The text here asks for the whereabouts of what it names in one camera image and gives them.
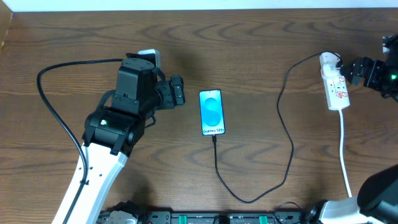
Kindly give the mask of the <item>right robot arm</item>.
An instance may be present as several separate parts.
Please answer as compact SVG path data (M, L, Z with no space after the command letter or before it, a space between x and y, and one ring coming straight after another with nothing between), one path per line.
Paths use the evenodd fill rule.
M349 106L348 83L362 82L384 99L397 99L397 36L382 39L384 61L358 57L344 64L336 53L320 55L320 73L330 110L341 112ZM320 202L302 223L397 223L397 166L370 176L357 196Z

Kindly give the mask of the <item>blue Galaxy smartphone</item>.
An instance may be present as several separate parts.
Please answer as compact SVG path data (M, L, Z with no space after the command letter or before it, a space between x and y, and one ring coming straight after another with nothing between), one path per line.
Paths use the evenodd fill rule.
M224 134L226 131L221 90L199 92L201 131L204 136Z

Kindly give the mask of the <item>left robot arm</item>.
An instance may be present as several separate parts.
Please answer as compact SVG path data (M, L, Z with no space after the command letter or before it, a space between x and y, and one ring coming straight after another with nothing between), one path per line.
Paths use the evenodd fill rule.
M121 60L116 88L106 92L85 121L72 181L54 223L95 223L108 192L157 110L185 103L183 79L166 79L155 49Z

